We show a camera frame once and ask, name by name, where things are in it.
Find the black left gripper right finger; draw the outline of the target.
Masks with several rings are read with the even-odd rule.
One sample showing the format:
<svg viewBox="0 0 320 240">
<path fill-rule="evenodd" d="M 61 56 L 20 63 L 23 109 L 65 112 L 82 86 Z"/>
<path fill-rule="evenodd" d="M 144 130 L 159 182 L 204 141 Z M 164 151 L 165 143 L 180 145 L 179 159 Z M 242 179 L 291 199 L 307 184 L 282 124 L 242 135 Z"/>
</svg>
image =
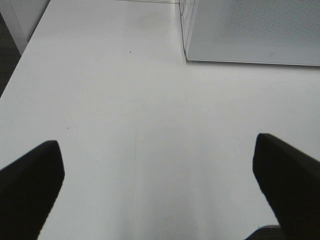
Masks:
<svg viewBox="0 0 320 240">
<path fill-rule="evenodd" d="M 320 162 L 269 133 L 258 134 L 253 174 L 286 239 L 320 238 Z"/>
</svg>

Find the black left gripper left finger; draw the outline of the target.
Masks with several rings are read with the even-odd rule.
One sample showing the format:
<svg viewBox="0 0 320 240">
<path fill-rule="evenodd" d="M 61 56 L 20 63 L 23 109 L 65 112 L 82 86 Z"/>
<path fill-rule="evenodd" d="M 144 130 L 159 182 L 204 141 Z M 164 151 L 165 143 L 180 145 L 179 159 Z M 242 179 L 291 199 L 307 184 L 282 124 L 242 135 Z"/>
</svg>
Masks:
<svg viewBox="0 0 320 240">
<path fill-rule="evenodd" d="M 0 171 L 0 238 L 36 240 L 65 178 L 60 146 L 48 140 Z"/>
</svg>

